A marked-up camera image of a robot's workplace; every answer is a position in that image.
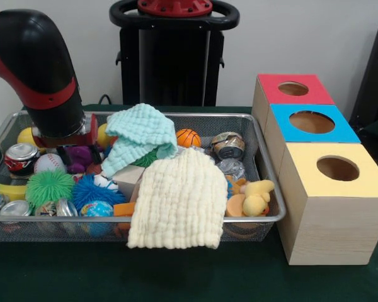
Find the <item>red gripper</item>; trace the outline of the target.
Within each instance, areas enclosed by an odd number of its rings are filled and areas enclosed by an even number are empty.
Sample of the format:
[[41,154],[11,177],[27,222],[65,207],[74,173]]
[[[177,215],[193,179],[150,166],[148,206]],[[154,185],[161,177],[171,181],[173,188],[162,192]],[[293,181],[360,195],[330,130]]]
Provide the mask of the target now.
[[57,148],[57,153],[65,165],[71,165],[71,159],[63,146],[89,146],[94,164],[102,163],[103,148],[96,144],[98,138],[98,121],[94,114],[86,113],[82,127],[72,135],[64,138],[49,138],[40,133],[33,125],[31,134],[35,144],[42,148]]

